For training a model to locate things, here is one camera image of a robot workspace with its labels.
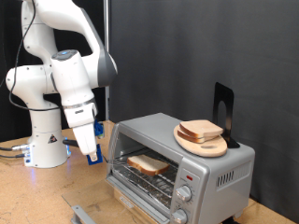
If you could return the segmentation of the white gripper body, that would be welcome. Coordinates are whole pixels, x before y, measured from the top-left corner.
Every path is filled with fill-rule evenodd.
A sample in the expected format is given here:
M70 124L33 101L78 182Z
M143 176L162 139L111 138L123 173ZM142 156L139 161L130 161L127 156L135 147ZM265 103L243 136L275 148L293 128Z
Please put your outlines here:
M93 155L96 152L96 139L93 124L85 124L73 129L78 146L83 155Z

